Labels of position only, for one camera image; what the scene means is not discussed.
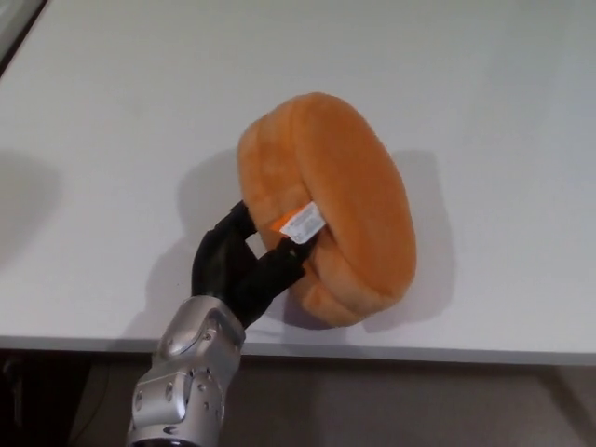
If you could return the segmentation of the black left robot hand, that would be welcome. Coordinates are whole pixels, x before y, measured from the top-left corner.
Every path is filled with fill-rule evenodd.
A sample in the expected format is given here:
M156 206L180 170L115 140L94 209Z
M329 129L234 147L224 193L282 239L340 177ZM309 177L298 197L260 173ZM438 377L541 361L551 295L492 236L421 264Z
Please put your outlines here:
M221 300L244 328L305 276L305 260L318 241L298 244L284 237L258 258L247 243L256 233L248 207L238 202L202 238L191 273L191 294Z

